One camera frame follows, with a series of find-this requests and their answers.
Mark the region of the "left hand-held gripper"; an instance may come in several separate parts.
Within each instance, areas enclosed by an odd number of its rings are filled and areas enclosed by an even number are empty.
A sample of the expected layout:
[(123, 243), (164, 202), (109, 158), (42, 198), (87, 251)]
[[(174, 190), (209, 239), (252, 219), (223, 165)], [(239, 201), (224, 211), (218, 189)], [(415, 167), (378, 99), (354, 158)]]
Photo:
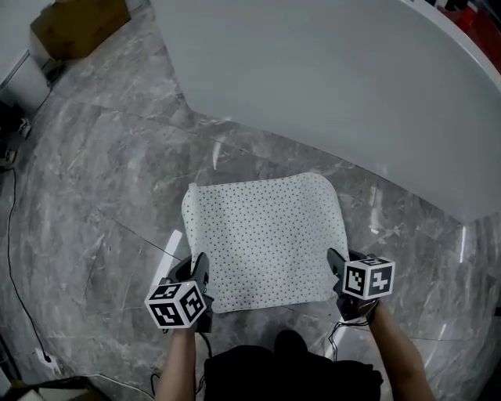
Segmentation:
[(180, 261), (169, 270), (168, 278), (156, 276), (145, 298), (145, 305), (158, 328), (190, 329), (210, 333), (214, 299), (206, 294), (209, 281), (208, 256), (199, 253), (193, 274), (191, 257)]

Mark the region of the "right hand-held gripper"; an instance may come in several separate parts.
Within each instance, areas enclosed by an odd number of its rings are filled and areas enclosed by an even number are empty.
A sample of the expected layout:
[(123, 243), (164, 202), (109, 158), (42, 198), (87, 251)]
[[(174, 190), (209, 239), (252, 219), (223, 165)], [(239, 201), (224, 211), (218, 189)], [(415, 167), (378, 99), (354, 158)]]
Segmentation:
[(392, 294), (395, 262), (375, 254), (349, 251), (345, 260), (335, 249), (327, 251), (327, 261), (338, 279), (333, 286), (337, 307), (344, 321), (356, 320), (362, 310), (374, 307), (380, 298)]

